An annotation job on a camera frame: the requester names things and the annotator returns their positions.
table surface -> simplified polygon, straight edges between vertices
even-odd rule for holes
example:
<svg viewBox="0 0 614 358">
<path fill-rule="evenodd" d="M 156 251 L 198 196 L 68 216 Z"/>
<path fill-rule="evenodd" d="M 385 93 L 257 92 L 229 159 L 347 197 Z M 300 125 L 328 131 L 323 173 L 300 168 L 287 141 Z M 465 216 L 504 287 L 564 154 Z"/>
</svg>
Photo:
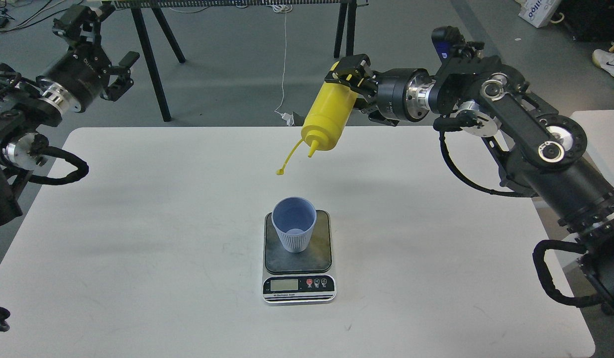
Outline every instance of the table surface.
<svg viewBox="0 0 614 358">
<path fill-rule="evenodd" d="M 430 127 L 348 127 L 297 150 L 299 128 L 84 128 L 90 174 L 44 186 L 0 267 L 12 312 L 0 357 L 587 357 L 580 311 L 541 290 L 530 199 L 472 190 Z M 447 136 L 494 186 L 479 138 Z M 51 175 L 71 167 L 55 163 Z M 330 214 L 337 296 L 268 306 L 264 218 L 288 196 Z M 554 255 L 557 287 L 571 294 Z"/>
<path fill-rule="evenodd" d="M 614 110 L 576 111 L 571 118 L 582 125 L 588 136 L 586 152 L 614 185 Z"/>
</svg>

digital scale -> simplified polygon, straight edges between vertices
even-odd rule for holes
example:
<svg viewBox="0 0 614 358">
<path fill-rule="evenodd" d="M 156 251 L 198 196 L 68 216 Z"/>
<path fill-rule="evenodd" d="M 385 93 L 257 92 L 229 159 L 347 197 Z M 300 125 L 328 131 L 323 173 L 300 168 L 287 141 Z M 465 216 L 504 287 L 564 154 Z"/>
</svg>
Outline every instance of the digital scale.
<svg viewBox="0 0 614 358">
<path fill-rule="evenodd" d="M 283 247 L 265 217 L 263 299 L 269 304 L 325 303 L 336 295 L 329 214 L 316 210 L 316 225 L 309 246 L 292 253 Z"/>
</svg>

white sneaker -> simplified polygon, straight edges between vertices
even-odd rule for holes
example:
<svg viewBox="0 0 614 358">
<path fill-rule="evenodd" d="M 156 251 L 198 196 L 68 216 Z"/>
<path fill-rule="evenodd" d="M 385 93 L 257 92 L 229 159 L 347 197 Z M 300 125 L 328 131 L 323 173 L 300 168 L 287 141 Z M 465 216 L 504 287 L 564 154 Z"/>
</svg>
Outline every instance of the white sneaker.
<svg viewBox="0 0 614 358">
<path fill-rule="evenodd" d="M 612 52 L 594 50 L 592 52 L 592 63 L 598 68 L 603 68 L 614 77 L 614 54 Z"/>
</svg>

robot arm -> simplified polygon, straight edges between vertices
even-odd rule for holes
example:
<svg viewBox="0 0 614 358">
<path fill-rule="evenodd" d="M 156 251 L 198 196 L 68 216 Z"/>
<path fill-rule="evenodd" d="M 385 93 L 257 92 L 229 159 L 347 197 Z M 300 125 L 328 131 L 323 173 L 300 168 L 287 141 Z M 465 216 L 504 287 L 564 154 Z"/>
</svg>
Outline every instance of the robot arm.
<svg viewBox="0 0 614 358">
<path fill-rule="evenodd" d="M 434 76 L 415 68 L 380 73 L 369 67 L 367 55 L 354 55 L 341 59 L 325 82 L 359 93 L 354 108 L 382 124 L 439 114 L 433 127 L 440 132 L 443 157 L 462 181 L 497 195 L 539 195 L 559 215 L 560 226 L 577 235 L 576 243 L 544 240 L 535 248 L 537 276 L 546 294 L 562 304 L 606 303 L 614 310 L 614 187 L 582 158 L 584 130 L 529 91 L 515 68 L 496 56 L 482 57 L 483 43 L 464 41 L 455 27 L 434 30 L 432 41 L 442 62 Z M 482 138 L 498 164 L 500 185 L 511 192 L 482 188 L 459 173 L 444 134 L 462 130 Z M 512 149 L 503 150 L 496 142 L 498 131 L 512 138 Z M 583 254 L 580 268 L 598 293 L 562 295 L 544 262 L 549 249 Z"/>
<path fill-rule="evenodd" d="M 130 66 L 139 54 L 128 52 L 113 66 L 101 46 L 102 21 L 113 12 L 110 4 L 75 5 L 55 19 L 53 32 L 69 47 L 36 81 L 0 64 L 0 226 L 22 215 L 17 200 L 27 183 L 62 185 L 88 173 L 86 162 L 50 147 L 37 128 L 57 127 L 66 112 L 84 112 L 98 96 L 118 100 L 132 86 Z M 111 76 L 116 80 L 109 84 Z M 32 174 L 48 157 L 65 159 L 77 169 L 63 179 Z"/>
</svg>

ribbed cup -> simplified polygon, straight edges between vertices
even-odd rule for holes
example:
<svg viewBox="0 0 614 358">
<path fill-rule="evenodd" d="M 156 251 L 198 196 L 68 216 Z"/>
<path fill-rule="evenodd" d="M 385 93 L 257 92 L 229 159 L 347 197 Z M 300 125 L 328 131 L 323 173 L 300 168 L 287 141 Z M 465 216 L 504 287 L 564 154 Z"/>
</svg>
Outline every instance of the ribbed cup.
<svg viewBox="0 0 614 358">
<path fill-rule="evenodd" d="M 302 197 L 287 197 L 271 212 L 271 222 L 285 250 L 301 252 L 309 246 L 316 224 L 316 209 Z"/>
</svg>

